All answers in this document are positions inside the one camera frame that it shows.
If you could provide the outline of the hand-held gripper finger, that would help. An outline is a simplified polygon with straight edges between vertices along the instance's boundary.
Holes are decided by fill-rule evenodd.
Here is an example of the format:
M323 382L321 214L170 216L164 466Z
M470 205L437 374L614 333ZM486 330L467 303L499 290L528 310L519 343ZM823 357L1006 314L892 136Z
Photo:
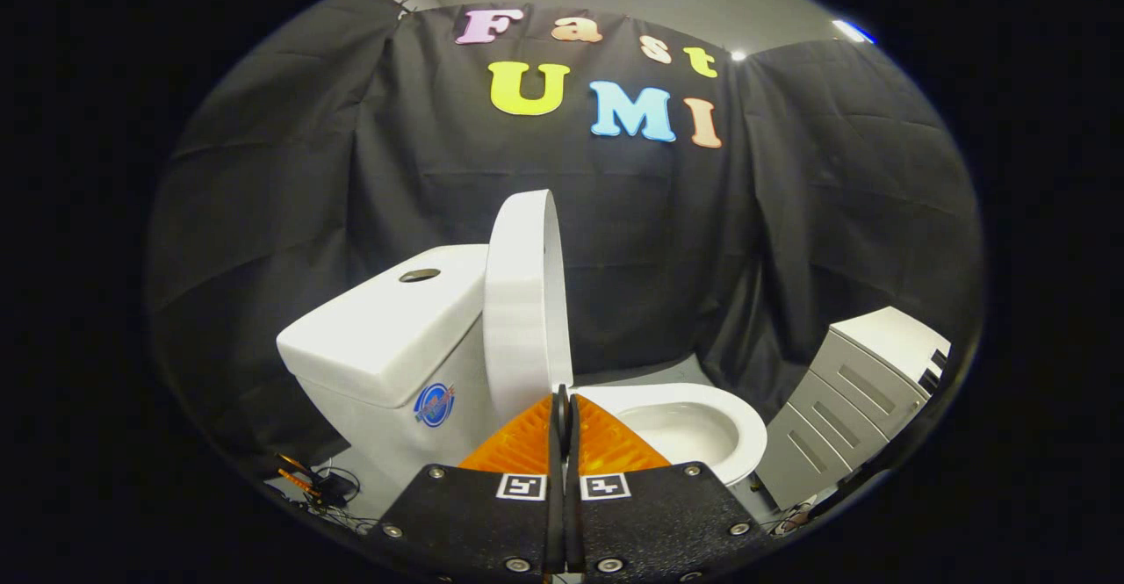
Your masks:
M733 493L764 425L699 391L578 391L570 405L566 568L584 581L727 581L774 555Z
M364 553L417 583L549 583L566 566L566 386L527 409L531 428L501 429L545 468L498 472L428 464L364 537Z

